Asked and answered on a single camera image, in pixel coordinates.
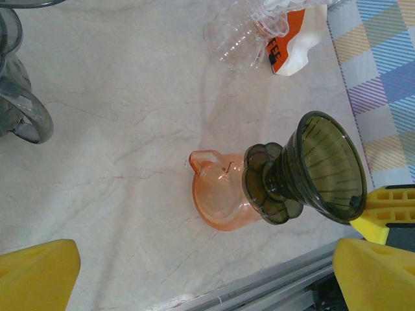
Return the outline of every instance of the glass handle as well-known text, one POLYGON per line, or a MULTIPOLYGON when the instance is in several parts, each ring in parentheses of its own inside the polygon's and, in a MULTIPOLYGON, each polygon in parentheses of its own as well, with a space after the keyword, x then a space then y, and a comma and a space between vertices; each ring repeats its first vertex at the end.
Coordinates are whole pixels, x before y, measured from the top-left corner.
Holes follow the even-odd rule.
POLYGON ((14 105, 32 123, 21 121, 11 132, 34 144, 42 144, 53 134, 53 121, 45 106, 24 87, 15 81, 0 79, 0 97, 14 105))
POLYGON ((197 175, 201 173, 203 167, 202 163, 204 161, 209 161, 220 165, 224 172, 228 172, 231 165, 231 162, 216 150, 194 151, 189 156, 189 163, 197 175))

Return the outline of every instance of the white marble surface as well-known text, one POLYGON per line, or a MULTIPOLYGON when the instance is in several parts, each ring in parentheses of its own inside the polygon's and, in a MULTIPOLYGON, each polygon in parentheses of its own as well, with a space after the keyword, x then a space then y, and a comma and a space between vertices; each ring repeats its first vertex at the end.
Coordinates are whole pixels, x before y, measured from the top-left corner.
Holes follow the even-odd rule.
POLYGON ((192 150, 285 144, 319 109, 363 155, 328 33, 298 74, 264 63, 226 86, 202 37, 208 4, 68 0, 18 11, 18 56, 55 133, 41 146, 0 140, 0 253, 74 239, 82 269, 68 310, 164 310, 351 231, 311 208, 230 233, 198 217, 192 150))

